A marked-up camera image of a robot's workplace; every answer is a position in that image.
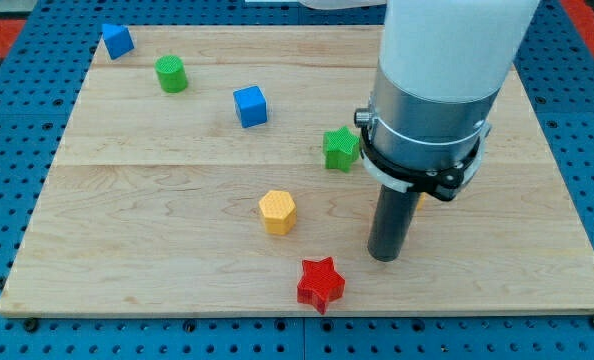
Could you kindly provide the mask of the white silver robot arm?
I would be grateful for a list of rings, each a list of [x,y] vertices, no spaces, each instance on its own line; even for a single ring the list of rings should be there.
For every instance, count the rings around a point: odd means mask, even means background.
[[[374,88],[355,114],[366,170],[450,201],[477,172],[486,120],[538,0],[392,0]]]

